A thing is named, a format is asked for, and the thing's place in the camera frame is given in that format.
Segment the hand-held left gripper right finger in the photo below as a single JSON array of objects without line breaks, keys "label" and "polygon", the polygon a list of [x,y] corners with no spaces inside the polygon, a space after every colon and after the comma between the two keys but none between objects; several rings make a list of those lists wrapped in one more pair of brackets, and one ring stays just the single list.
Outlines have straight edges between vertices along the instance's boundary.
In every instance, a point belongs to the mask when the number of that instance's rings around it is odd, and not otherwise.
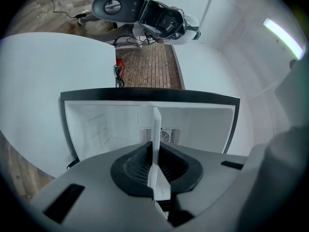
[{"label": "hand-held left gripper right finger", "polygon": [[245,156],[162,143],[159,168],[170,185],[170,198],[158,205],[169,218],[193,218],[209,208],[231,185]]}]

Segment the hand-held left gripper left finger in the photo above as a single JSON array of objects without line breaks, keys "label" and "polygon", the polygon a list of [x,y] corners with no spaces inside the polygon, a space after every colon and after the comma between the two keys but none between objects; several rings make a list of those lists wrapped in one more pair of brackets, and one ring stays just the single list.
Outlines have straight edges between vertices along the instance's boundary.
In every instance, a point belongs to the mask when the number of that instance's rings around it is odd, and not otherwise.
[{"label": "hand-held left gripper left finger", "polygon": [[166,232],[172,225],[152,198],[133,197],[112,180],[119,157],[130,145],[87,158],[55,178],[30,201],[40,224],[52,232]]}]

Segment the black mini fridge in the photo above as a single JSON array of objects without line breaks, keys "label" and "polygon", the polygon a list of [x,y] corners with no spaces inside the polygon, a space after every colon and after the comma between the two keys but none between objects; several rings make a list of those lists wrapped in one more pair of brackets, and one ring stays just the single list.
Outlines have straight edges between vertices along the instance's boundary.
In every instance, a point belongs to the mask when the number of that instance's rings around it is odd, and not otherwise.
[{"label": "black mini fridge", "polygon": [[160,141],[227,153],[238,122],[240,98],[164,88],[94,88],[64,91],[60,104],[75,161],[125,146],[152,142],[155,111]]}]

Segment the white table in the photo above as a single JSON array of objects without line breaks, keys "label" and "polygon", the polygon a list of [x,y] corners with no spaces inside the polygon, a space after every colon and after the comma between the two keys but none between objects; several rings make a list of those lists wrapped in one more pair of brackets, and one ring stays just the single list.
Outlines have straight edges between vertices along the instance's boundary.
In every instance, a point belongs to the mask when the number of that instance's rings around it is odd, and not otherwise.
[{"label": "white table", "polygon": [[27,161],[58,177],[73,161],[60,93],[113,87],[113,46],[71,34],[33,32],[0,40],[0,132]]}]

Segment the red crate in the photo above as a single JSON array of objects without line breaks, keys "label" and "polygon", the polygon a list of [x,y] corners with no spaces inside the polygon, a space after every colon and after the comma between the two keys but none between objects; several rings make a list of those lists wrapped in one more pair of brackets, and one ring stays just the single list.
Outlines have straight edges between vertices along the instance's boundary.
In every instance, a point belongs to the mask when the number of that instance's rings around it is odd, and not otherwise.
[{"label": "red crate", "polygon": [[120,78],[123,78],[125,65],[121,58],[116,58],[116,70]]}]

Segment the ceiling light strip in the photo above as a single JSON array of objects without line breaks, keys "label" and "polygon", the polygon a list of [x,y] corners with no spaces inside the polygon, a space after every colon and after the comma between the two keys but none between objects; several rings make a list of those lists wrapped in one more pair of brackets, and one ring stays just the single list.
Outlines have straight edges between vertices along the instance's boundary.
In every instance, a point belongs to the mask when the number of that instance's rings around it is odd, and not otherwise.
[{"label": "ceiling light strip", "polygon": [[263,25],[275,34],[294,54],[297,60],[300,60],[304,55],[304,50],[300,44],[280,25],[275,23],[273,20],[266,18]]}]

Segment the black backpack rig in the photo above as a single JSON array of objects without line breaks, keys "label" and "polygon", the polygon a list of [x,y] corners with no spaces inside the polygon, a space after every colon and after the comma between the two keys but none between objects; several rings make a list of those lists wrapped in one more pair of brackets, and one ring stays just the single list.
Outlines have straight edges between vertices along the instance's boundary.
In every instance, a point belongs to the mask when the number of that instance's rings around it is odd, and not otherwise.
[{"label": "black backpack rig", "polygon": [[154,0],[147,0],[140,15],[139,24],[153,36],[161,39],[177,40],[186,33],[185,19],[182,14]]}]

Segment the black oval shell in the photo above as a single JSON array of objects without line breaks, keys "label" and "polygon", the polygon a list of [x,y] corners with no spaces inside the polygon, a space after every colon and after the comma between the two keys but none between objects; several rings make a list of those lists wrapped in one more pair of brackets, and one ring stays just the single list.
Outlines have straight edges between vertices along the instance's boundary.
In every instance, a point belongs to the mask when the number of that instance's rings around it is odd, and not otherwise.
[{"label": "black oval shell", "polygon": [[136,23],[146,0],[94,0],[93,14],[102,20],[117,23]]}]

